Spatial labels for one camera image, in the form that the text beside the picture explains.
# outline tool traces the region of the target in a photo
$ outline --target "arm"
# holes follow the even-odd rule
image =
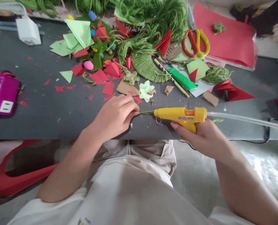
[[[101,145],[129,128],[139,114],[131,96],[112,97],[85,128],[70,151],[49,175],[37,198],[43,202],[58,202],[73,194],[85,181],[89,167]]]
[[[172,127],[200,153],[216,160],[221,190],[232,212],[257,225],[278,225],[278,202],[241,152],[209,119],[194,134]]]

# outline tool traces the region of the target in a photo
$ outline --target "electrical outlet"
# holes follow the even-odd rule
[[[11,113],[11,110],[13,108],[13,102],[10,101],[3,101],[1,108],[0,108],[0,112],[1,113]]]

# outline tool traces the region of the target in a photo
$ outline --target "left hand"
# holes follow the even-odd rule
[[[96,137],[96,141],[104,143],[126,131],[132,118],[139,115],[139,112],[139,106],[132,96],[114,96],[104,104],[86,129]]]

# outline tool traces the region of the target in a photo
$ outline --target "white t-shirt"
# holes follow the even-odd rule
[[[229,210],[215,207],[205,218],[173,189],[170,176],[156,164],[127,155],[92,164],[87,188],[67,199],[28,202],[9,225],[252,225]]]

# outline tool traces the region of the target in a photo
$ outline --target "hand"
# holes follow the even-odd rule
[[[219,128],[209,119],[196,123],[196,134],[188,131],[182,125],[172,122],[171,126],[183,140],[189,142],[197,151],[205,156],[227,164],[234,158],[236,147],[227,139]]]
[[[139,106],[132,96],[114,96],[103,105],[95,120],[86,129],[102,144],[126,131],[132,118],[139,115],[139,112]]]

